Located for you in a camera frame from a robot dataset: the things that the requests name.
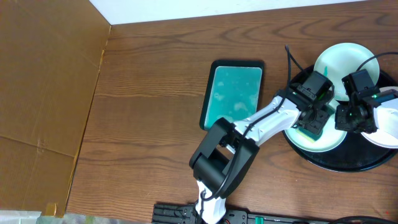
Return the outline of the green yellow sponge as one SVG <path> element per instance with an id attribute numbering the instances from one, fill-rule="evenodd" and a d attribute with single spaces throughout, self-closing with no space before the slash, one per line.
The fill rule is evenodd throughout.
<path id="1" fill-rule="evenodd" d="M 310 142 L 315 142 L 321 137 L 321 134 L 313 134 L 312 132 L 302 127 L 297 128 L 296 132 Z"/>

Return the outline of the white pink plate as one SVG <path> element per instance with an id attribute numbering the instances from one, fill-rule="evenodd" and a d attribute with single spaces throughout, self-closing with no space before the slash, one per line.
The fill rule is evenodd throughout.
<path id="1" fill-rule="evenodd" d="M 361 135 L 377 146 L 397 149 L 397 97 L 372 107 L 371 112 L 376 131 L 370 134 L 362 132 Z"/>

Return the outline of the mint green plate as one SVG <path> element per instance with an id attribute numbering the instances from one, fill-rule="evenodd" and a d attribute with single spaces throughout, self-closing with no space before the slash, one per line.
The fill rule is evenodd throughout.
<path id="1" fill-rule="evenodd" d="M 374 54 L 366 47 L 354 43 L 341 43 L 327 48 L 317 58 L 314 71 L 326 76 L 335 87 L 334 99 L 349 101 L 342 78 L 357 71 Z"/>
<path id="2" fill-rule="evenodd" d="M 327 105 L 327 110 L 330 115 L 326 125 L 321 131 L 321 137 L 315 142 L 306 140 L 303 136 L 296 132 L 296 128 L 290 128 L 284 131 L 287 139 L 290 140 L 294 146 L 308 152 L 326 152 L 339 146 L 346 137 L 346 131 L 335 129 L 335 113 L 336 107 L 339 103 L 336 100 L 331 100 Z"/>

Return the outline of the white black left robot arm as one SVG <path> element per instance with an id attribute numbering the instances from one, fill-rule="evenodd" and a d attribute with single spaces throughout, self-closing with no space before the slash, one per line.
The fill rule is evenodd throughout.
<path id="1" fill-rule="evenodd" d="M 189 161 L 199 187 L 195 211 L 200 219 L 218 223 L 223 218 L 227 197 L 244 179 L 260 146 L 275 134 L 293 126 L 320 134 L 330 117 L 325 106 L 333 97 L 333 85 L 312 89 L 293 84 L 248 118 L 218 119 Z"/>

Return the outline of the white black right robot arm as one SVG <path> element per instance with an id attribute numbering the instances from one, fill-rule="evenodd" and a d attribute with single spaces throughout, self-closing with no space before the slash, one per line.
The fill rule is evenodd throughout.
<path id="1" fill-rule="evenodd" d="M 381 130 L 396 138 L 397 90 L 374 87 L 352 92 L 349 104 L 336 108 L 335 129 L 367 134 Z"/>

